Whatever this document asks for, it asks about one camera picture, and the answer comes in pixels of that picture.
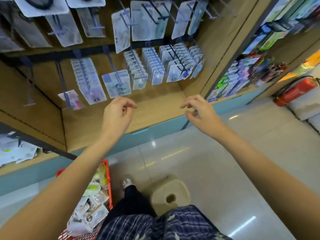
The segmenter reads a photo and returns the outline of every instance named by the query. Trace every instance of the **white sneaker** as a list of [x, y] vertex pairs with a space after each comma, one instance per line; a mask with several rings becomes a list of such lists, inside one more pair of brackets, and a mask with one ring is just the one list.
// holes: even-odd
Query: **white sneaker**
[[135, 185], [134, 181], [132, 180], [132, 177], [129, 174], [126, 174], [123, 176], [121, 180], [122, 190], [125, 191], [125, 189], [130, 185]]

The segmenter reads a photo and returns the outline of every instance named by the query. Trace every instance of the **shelf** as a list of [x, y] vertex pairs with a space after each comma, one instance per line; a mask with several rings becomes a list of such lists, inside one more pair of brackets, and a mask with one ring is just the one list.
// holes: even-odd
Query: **shelf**
[[50, 160], [52, 158], [58, 157], [59, 155], [57, 153], [51, 152], [51, 153], [43, 153], [40, 152], [38, 153], [38, 155], [30, 160], [21, 162], [21, 163], [8, 163], [6, 165], [3, 165], [2, 167], [0, 167], [0, 176], [6, 175], [8, 173], [12, 173], [14, 171], [23, 169], [23, 168], [27, 168], [30, 167], [32, 165], [38, 164], [38, 163], [42, 163], [44, 161]]
[[265, 88], [265, 89], [266, 89], [266, 88], [269, 87], [271, 84], [272, 84], [271, 82], [270, 82], [270, 83], [265, 83], [265, 84], [261, 85], [261, 86], [258, 87], [258, 88], [256, 88], [256, 87], [254, 86], [254, 84], [251, 84], [251, 85], [249, 85], [248, 87], [242, 88], [237, 94], [235, 94], [235, 95], [233, 95], [233, 96], [223, 97], [223, 98], [221, 98], [221, 99], [218, 99], [217, 101], [211, 102], [210, 104], [211, 104], [211, 105], [218, 104], [218, 103], [220, 103], [220, 102], [224, 102], [224, 101], [227, 101], [227, 100], [229, 100], [229, 99], [234, 99], [234, 98], [239, 97], [239, 96], [241, 96], [241, 95], [244, 95], [244, 94], [246, 94], [246, 93], [254, 92], [254, 91], [258, 90], [258, 89], [262, 89], [262, 88]]
[[[147, 82], [143, 90], [133, 90], [126, 97], [135, 101], [138, 106], [126, 134], [185, 114], [186, 109], [180, 109], [180, 105], [186, 96], [177, 82], [167, 83], [164, 80], [162, 84], [156, 86]], [[98, 138], [104, 109], [111, 101], [108, 99], [81, 110], [62, 111], [69, 152], [87, 147]]]

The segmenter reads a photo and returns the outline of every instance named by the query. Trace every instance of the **shopping basket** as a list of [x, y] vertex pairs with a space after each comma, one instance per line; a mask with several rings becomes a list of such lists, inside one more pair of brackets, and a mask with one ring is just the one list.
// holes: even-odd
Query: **shopping basket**
[[[112, 197], [111, 197], [111, 183], [110, 183], [110, 172], [109, 172], [109, 162], [108, 160], [104, 159], [102, 160], [102, 163], [104, 163], [106, 165], [106, 178], [108, 179], [108, 193], [109, 193], [109, 209], [111, 210], [113, 208], [112, 206]], [[63, 171], [65, 170], [65, 168], [62, 168], [60, 170], [58, 170], [56, 172], [56, 177], [58, 177]], [[58, 237], [58, 240], [94, 240], [96, 239], [96, 236], [102, 226], [102, 222], [101, 221], [98, 226], [93, 230], [92, 233], [89, 234], [85, 234], [85, 235], [81, 235], [81, 236], [77, 236], [77, 237], [72, 237], [70, 236], [70, 232], [67, 230], [64, 230], [60, 236]]]

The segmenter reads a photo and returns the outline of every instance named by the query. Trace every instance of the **fire extinguisher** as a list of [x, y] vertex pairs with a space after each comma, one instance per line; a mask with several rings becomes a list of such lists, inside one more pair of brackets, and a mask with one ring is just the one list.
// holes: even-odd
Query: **fire extinguisher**
[[301, 77], [297, 81], [294, 81], [292, 84], [287, 85], [283, 88], [280, 93], [280, 96], [274, 100], [275, 104], [279, 107], [283, 107], [296, 98], [302, 96], [303, 94], [309, 92], [310, 90], [316, 88], [318, 86], [318, 82], [314, 77], [304, 78]]

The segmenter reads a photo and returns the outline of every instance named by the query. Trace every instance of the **tiled floor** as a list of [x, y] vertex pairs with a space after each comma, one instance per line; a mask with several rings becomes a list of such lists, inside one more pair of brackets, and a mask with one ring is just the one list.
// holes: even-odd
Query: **tiled floor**
[[[320, 136], [308, 124], [268, 99], [226, 113], [222, 119], [271, 160], [320, 193]], [[188, 187], [191, 204], [235, 240], [294, 239], [232, 156], [194, 126], [108, 159], [115, 201], [122, 195], [120, 179], [124, 174], [131, 174], [140, 190], [173, 174]], [[17, 204], [22, 207], [25, 202]], [[17, 205], [12, 207], [14, 211], [19, 209]]]

